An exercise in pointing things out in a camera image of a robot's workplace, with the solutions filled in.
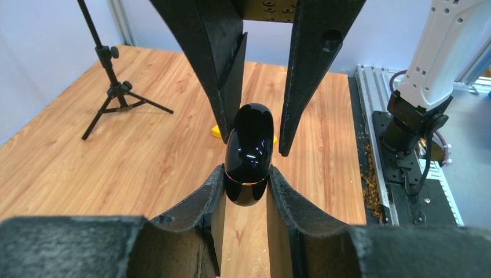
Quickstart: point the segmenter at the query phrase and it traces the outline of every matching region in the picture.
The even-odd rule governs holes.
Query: yellow object
[[[220,135],[220,129],[218,129],[218,125],[214,126],[211,129],[211,135],[213,135],[213,136],[215,136],[216,138],[219,138],[219,139],[222,138],[222,136]]]
[[[211,135],[215,136],[216,138],[222,138],[220,135],[220,129],[218,129],[218,125],[214,126],[211,129]],[[276,136],[273,137],[273,147],[276,146],[276,142],[278,142],[278,138]]]

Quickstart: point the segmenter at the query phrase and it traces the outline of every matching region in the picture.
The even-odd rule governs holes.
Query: screw hole
[[[175,218],[172,217],[172,216],[168,216],[168,215],[159,215],[156,217],[155,221],[158,223],[158,224],[165,224],[165,223],[170,223],[172,221],[174,221]]]
[[[324,32],[321,36],[321,46],[325,52],[333,52],[343,42],[343,35],[335,29]]]

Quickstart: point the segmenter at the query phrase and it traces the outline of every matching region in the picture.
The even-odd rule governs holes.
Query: wooden table
[[[87,141],[85,128],[109,82],[95,63],[0,148],[0,219],[14,215],[144,215],[152,218],[201,186],[225,157],[211,135],[210,103],[185,56],[121,46],[120,81],[175,111],[150,105],[105,114]],[[273,112],[279,134],[286,67],[246,63],[242,103]],[[364,224],[347,76],[327,74],[307,106],[289,157],[273,164],[321,209]],[[227,203],[222,277],[269,277],[266,198]]]

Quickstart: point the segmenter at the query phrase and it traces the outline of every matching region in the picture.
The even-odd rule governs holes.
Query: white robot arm
[[[489,19],[491,0],[433,0],[416,54],[397,86],[401,97],[426,110],[442,104],[463,60],[472,54],[466,46]]]

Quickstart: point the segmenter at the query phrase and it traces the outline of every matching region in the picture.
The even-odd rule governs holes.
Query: black tripod
[[[107,72],[107,75],[109,77],[109,80],[111,81],[111,86],[107,90],[107,95],[108,97],[104,101],[101,109],[97,111],[96,116],[90,123],[89,127],[85,131],[85,133],[82,136],[82,139],[85,140],[89,137],[90,132],[94,129],[94,126],[96,126],[97,121],[100,119],[102,114],[105,113],[112,113],[112,112],[122,112],[122,111],[128,111],[131,110],[132,108],[138,107],[140,105],[143,105],[145,103],[151,104],[157,108],[160,108],[168,113],[173,114],[174,111],[168,109],[167,107],[164,107],[158,103],[154,103],[151,100],[148,100],[142,96],[139,96],[133,92],[131,92],[132,85],[128,81],[124,81],[123,83],[120,83],[118,79],[116,78],[116,74],[114,73],[114,70],[112,69],[112,63],[111,63],[111,58],[118,58],[119,57],[119,51],[118,48],[115,46],[109,48],[109,46],[105,46],[101,44],[101,40],[99,39],[99,36],[97,35],[96,28],[94,26],[94,23],[92,22],[92,18],[90,17],[89,10],[87,9],[87,6],[85,5],[84,0],[78,0],[78,4],[80,6],[80,9],[82,10],[83,17],[85,18],[85,21],[87,22],[87,25],[89,26],[90,33],[92,34],[92,37],[94,38],[94,41],[96,43],[96,53],[99,57],[99,60],[101,61],[102,66]],[[126,100],[124,99],[124,95],[129,95],[134,98],[139,99],[140,101],[128,105],[126,103]],[[107,106],[111,102],[113,98],[117,98],[120,104],[119,108],[110,108],[107,109]]]

